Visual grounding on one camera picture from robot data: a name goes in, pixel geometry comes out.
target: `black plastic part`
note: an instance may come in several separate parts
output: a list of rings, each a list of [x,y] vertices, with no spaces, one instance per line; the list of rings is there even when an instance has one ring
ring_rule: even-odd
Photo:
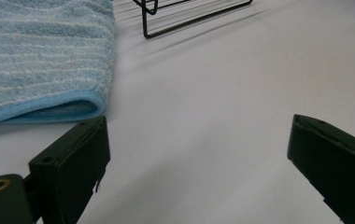
[[[45,223],[77,223],[110,161],[104,117],[80,123],[29,162]]]
[[[74,224],[110,161],[105,117],[89,119],[29,162],[31,173],[0,176],[0,224]]]
[[[33,223],[23,180],[19,175],[0,175],[0,224]]]
[[[355,223],[355,137],[295,115],[288,158],[344,223]]]

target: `striped towel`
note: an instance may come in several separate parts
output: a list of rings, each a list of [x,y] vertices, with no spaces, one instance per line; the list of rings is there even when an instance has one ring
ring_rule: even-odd
[[[113,55],[110,0],[0,0],[0,122],[100,115]]]

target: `light blue towel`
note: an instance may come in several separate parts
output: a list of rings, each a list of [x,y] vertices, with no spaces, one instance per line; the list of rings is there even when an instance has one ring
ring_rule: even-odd
[[[113,55],[110,0],[0,0],[0,122],[100,115]]]

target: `black wire rack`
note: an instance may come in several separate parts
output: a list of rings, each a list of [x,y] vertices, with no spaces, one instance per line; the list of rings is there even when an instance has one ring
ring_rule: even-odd
[[[187,4],[190,2],[194,2],[194,1],[200,1],[200,0],[165,0],[162,2],[159,2],[159,0],[133,0],[133,1],[142,8],[143,35],[145,38],[149,39],[149,38],[153,38],[153,37],[156,37],[159,35],[165,35],[167,33],[181,29],[183,27],[193,25],[195,23],[198,23],[199,21],[206,21],[211,18],[220,16],[222,14],[226,14],[228,12],[238,10],[242,7],[247,7],[252,3],[253,0],[247,0],[245,2],[233,3],[230,5],[218,8],[217,10],[210,10],[210,12],[201,14],[200,16],[190,18],[188,20],[183,20],[183,21],[177,22],[177,23],[172,23],[169,26],[166,26],[166,28],[162,28],[161,30],[153,31],[151,34],[149,33],[148,14],[150,14],[151,16],[154,16],[161,9],[176,7],[176,6],[180,6],[183,4]]]

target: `white surface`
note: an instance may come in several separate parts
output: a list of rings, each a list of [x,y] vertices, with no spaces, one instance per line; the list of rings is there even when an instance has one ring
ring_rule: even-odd
[[[355,1],[255,0],[154,40],[126,1],[112,161],[79,223],[340,223],[286,151],[293,114],[355,135]],[[0,175],[73,125],[0,125]]]

